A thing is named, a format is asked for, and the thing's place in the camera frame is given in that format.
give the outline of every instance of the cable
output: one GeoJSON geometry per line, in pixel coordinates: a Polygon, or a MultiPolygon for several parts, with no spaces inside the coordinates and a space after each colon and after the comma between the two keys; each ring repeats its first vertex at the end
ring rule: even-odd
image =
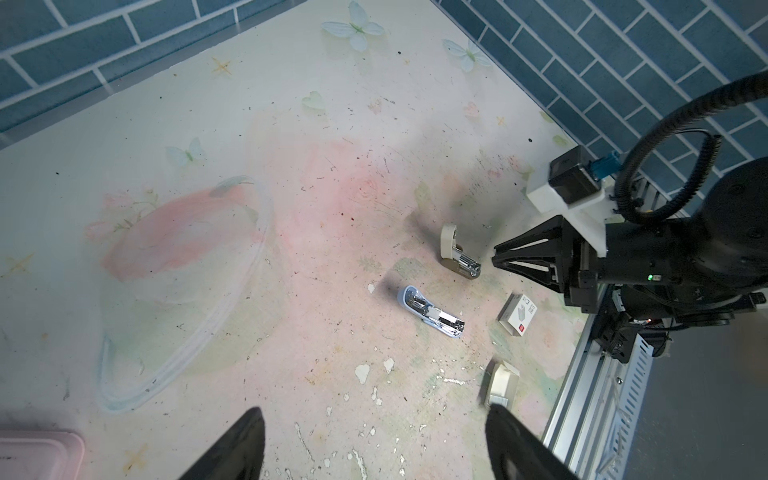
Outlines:
{"type": "Polygon", "coordinates": [[[700,312],[704,310],[718,309],[722,306],[730,305],[731,303],[736,302],[742,297],[741,295],[736,295],[736,296],[732,296],[729,299],[721,300],[718,302],[712,302],[712,303],[685,303],[685,302],[678,302],[676,300],[668,300],[662,296],[657,295],[653,290],[642,285],[630,285],[629,287],[632,288],[633,290],[637,290],[640,293],[648,295],[650,298],[656,300],[658,303],[661,303],[662,305],[670,306],[677,310],[683,310],[684,312],[700,312]]]}
{"type": "Polygon", "coordinates": [[[744,77],[716,88],[688,102],[661,119],[629,152],[616,180],[614,196],[618,211],[624,219],[645,225],[661,222],[677,212],[691,199],[701,184],[707,179],[707,174],[711,170],[714,158],[720,148],[721,139],[714,135],[708,136],[704,141],[696,166],[694,167],[694,172],[691,173],[688,181],[683,185],[683,189],[668,203],[673,204],[672,207],[665,208],[665,205],[653,212],[645,213],[637,210],[633,203],[631,184],[637,170],[654,148],[658,147],[661,142],[670,136],[685,131],[685,127],[693,122],[714,115],[727,108],[736,107],[737,105],[764,97],[768,97],[768,71],[750,75],[749,77],[744,77]]]}

